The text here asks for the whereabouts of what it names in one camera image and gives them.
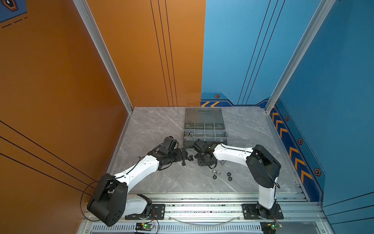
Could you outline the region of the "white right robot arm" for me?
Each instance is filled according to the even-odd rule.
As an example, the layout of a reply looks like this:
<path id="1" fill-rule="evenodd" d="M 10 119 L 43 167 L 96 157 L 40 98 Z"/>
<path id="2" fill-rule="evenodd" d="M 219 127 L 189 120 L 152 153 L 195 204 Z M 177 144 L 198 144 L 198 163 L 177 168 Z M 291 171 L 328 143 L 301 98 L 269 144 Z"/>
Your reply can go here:
<path id="1" fill-rule="evenodd" d="M 193 149 L 200 166 L 215 165 L 223 160 L 247 166 L 259 185 L 258 208 L 270 211 L 275 206 L 281 164 L 265 147 L 257 144 L 252 148 L 240 148 L 219 142 L 209 144 L 199 139 Z"/>

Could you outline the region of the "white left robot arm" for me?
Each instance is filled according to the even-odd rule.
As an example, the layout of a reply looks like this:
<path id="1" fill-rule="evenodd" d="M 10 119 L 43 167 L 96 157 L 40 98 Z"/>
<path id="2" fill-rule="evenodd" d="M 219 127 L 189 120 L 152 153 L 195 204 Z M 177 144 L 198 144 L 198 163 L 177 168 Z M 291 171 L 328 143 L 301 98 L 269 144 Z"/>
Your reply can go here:
<path id="1" fill-rule="evenodd" d="M 188 158 L 185 148 L 172 136 L 164 139 L 130 168 L 114 175 L 106 173 L 95 183 L 87 210 L 108 227 L 116 224 L 122 217 L 137 215 L 142 219 L 152 215 L 152 200 L 143 194 L 128 196 L 132 188 L 147 176 L 168 168 L 173 163 Z"/>

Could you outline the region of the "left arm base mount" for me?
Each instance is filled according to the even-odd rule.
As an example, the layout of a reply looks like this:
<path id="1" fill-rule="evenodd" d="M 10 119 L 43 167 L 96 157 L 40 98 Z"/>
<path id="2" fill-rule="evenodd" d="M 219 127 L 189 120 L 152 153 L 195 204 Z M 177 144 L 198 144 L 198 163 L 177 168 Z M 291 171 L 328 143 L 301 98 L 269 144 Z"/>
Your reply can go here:
<path id="1" fill-rule="evenodd" d="M 127 197 L 123 214 L 125 220 L 163 220 L 165 218 L 165 204 L 153 203 L 143 194 L 130 194 Z"/>

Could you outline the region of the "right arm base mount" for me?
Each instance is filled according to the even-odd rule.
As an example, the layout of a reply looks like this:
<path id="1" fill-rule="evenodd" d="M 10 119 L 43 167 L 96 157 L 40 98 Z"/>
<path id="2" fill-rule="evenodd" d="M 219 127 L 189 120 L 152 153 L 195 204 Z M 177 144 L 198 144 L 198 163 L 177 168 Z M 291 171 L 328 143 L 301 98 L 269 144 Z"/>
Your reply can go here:
<path id="1" fill-rule="evenodd" d="M 283 212 L 280 208 L 278 202 L 275 202 L 273 207 L 267 209 L 257 204 L 242 204 L 243 217 L 246 220 L 260 220 L 260 219 L 274 219 L 282 220 L 284 219 Z"/>

